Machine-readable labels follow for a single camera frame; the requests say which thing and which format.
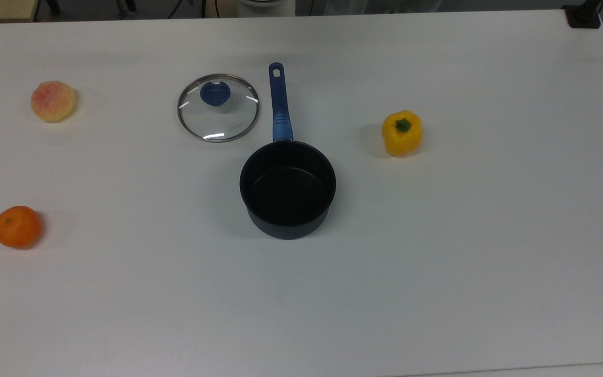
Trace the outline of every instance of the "peach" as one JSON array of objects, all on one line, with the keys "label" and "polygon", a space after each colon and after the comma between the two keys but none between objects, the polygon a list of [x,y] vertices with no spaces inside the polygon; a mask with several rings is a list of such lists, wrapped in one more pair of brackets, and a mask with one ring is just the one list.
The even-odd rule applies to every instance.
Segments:
[{"label": "peach", "polygon": [[31,110],[43,121],[58,121],[65,117],[76,103],[76,93],[62,81],[41,83],[31,94]]}]

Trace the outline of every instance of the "yellow bell pepper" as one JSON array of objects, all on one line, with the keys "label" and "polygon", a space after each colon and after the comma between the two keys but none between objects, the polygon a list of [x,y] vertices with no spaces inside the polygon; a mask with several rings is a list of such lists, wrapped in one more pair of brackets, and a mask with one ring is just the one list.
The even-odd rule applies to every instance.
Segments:
[{"label": "yellow bell pepper", "polygon": [[420,145],[423,138],[420,117],[409,110],[388,115],[381,128],[385,150],[393,156],[409,153]]}]

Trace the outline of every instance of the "blue handle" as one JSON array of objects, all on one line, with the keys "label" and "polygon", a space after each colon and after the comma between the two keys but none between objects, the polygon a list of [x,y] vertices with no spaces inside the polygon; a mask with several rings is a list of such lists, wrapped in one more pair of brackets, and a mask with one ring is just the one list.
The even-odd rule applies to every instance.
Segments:
[{"label": "blue handle", "polygon": [[292,124],[287,110],[287,92],[285,74],[281,63],[269,66],[269,84],[271,86],[271,105],[273,106],[273,141],[292,140]]}]

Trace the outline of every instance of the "cable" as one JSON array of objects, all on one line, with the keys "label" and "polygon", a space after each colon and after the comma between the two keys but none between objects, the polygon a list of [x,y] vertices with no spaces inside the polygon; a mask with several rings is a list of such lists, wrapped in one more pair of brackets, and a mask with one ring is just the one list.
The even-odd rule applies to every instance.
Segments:
[{"label": "cable", "polygon": [[174,7],[174,10],[172,10],[171,14],[169,14],[169,17],[167,17],[167,19],[174,17],[175,12],[178,10],[178,7],[180,7],[180,3],[182,3],[182,2],[183,2],[183,0],[178,0],[178,4],[176,5],[176,7]]}]

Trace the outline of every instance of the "metal rim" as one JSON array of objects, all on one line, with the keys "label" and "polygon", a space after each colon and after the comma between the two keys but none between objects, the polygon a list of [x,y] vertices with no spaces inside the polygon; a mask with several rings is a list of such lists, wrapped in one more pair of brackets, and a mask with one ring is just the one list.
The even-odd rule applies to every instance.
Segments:
[{"label": "metal rim", "polygon": [[[200,136],[198,134],[195,134],[190,128],[189,126],[187,126],[187,124],[185,123],[185,121],[183,120],[183,115],[181,112],[181,105],[183,104],[183,99],[185,98],[185,96],[189,93],[189,91],[191,91],[193,88],[195,88],[196,86],[199,86],[199,83],[204,82],[204,81],[210,81],[212,79],[217,79],[217,78],[228,78],[228,79],[232,79],[234,81],[237,81],[237,83],[242,84],[243,86],[245,86],[246,88],[248,88],[249,91],[251,91],[251,93],[253,93],[253,98],[255,98],[258,102],[256,103],[256,107],[255,107],[255,116],[253,117],[253,121],[251,122],[251,124],[248,125],[248,127],[246,127],[244,129],[244,131],[239,132],[239,134],[232,136],[231,138],[227,138],[227,139],[204,139],[203,136]],[[245,81],[244,79],[242,79],[239,76],[236,76],[234,74],[227,74],[227,73],[215,73],[215,74],[208,74],[206,76],[202,76],[199,77],[198,79],[196,79],[195,81],[192,81],[188,86],[186,86],[186,88],[182,91],[182,93],[180,94],[180,96],[178,97],[178,103],[176,105],[176,112],[178,115],[178,120],[180,121],[180,124],[183,125],[183,127],[187,130],[187,132],[191,133],[192,136],[194,136],[195,138],[198,138],[202,141],[208,141],[209,143],[225,143],[227,141],[232,141],[232,140],[236,140],[238,138],[241,138],[241,136],[244,136],[245,134],[248,134],[248,132],[251,130],[251,128],[253,128],[253,126],[255,125],[255,122],[258,121],[258,117],[259,117],[259,109],[260,109],[260,105],[259,105],[259,96],[258,93],[255,91],[255,88],[253,87],[253,85],[251,85],[248,81]]]}]

